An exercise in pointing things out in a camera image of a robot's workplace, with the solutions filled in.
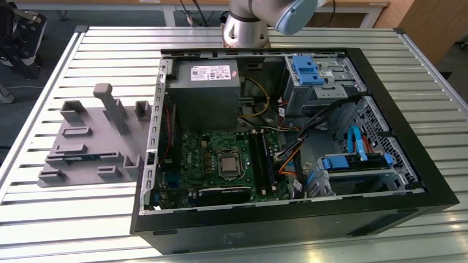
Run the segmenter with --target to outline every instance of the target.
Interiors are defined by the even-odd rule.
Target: aluminum workbench
[[[407,35],[394,30],[271,31],[274,47],[362,48],[461,204],[387,232],[269,248],[178,256],[130,235],[135,183],[39,188],[66,100],[101,106],[94,85],[111,83],[125,106],[154,99],[162,48],[221,47],[219,28],[91,27],[77,32],[0,169],[0,260],[90,262],[467,262],[467,104]]]

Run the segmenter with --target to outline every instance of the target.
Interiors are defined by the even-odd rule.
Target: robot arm
[[[269,43],[267,25],[285,35],[303,29],[318,5],[327,0],[231,0],[230,17],[223,39],[234,48],[265,47]]]

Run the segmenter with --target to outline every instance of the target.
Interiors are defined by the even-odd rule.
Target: wooden table
[[[175,12],[182,11],[181,0],[17,0],[19,8],[31,10],[161,10],[165,12],[166,26],[177,26]],[[197,10],[193,0],[183,0],[187,10]],[[230,0],[199,0],[207,11],[230,10]],[[390,0],[337,0],[337,13],[366,14],[362,28],[373,28]],[[318,13],[331,13],[330,1]]]

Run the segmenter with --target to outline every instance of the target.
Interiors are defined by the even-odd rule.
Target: white sticker
[[[285,117],[285,112],[286,112],[285,108],[278,108],[278,113],[281,114],[282,117]]]
[[[303,190],[303,185],[301,184],[301,182],[298,180],[294,181],[294,186],[298,189],[298,191],[301,192]]]
[[[334,77],[334,73],[331,71],[321,71],[321,75],[323,77]]]
[[[227,81],[231,79],[230,66],[198,66],[191,69],[191,81]]]

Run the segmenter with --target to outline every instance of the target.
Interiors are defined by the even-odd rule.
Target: wooden cabinet
[[[437,64],[468,30],[467,0],[391,0],[375,28],[405,29]]]

